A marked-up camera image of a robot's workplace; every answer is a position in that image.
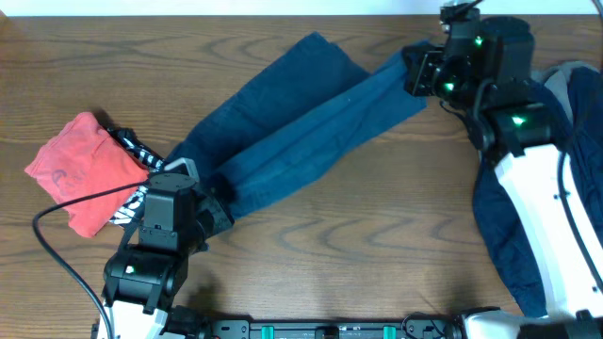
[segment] green led light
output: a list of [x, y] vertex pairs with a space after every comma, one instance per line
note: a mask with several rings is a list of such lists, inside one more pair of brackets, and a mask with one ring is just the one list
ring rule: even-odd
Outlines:
[[524, 122], [526, 122], [526, 120], [521, 117], [511, 117], [511, 119], [513, 120], [515, 126], [521, 126]]

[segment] wooden table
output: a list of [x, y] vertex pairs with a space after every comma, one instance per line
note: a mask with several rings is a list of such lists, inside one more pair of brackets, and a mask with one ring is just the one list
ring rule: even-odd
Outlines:
[[[598, 66], [600, 23], [528, 17], [535, 66]], [[30, 221], [52, 200], [24, 174], [77, 113], [103, 107], [167, 154], [190, 128], [303, 36], [318, 31], [368, 70], [401, 46], [441, 37], [420, 17], [30, 18], [0, 35], [0, 336], [83, 338], [98, 317], [42, 250]], [[499, 305], [519, 313], [471, 211], [478, 160], [463, 126], [429, 108], [345, 156], [319, 182], [209, 240], [175, 304], [208, 315], [402, 318]], [[43, 222], [100, 293], [121, 237]]]

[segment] red rag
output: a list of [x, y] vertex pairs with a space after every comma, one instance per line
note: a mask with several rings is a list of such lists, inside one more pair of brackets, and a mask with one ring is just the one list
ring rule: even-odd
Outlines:
[[[78, 114], [42, 146], [25, 172], [57, 203], [141, 182], [148, 174], [89, 112]], [[69, 226], [93, 237], [136, 189], [65, 207]]]

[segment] folded blue fabric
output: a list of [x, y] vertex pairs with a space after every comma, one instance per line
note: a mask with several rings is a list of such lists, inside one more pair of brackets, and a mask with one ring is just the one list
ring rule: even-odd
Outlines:
[[425, 107], [393, 55], [369, 75], [314, 33], [211, 113], [170, 154], [241, 218], [320, 178], [342, 155]]
[[[571, 169], [584, 208], [599, 241], [603, 238], [603, 88], [600, 74], [587, 68], [572, 72], [568, 95], [575, 121], [569, 121], [556, 97], [543, 85], [533, 85], [533, 100], [548, 106], [559, 122], [559, 140], [573, 123], [586, 119], [569, 150]], [[484, 162], [476, 182], [473, 210], [481, 235], [501, 280], [526, 316], [546, 315], [545, 292], [530, 243], [511, 199]]]

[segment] white wall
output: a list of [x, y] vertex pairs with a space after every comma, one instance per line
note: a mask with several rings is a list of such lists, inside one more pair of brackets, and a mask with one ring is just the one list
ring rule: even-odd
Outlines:
[[[438, 14], [443, 0], [0, 0], [8, 16]], [[484, 14], [596, 14], [592, 0], [485, 0]]]

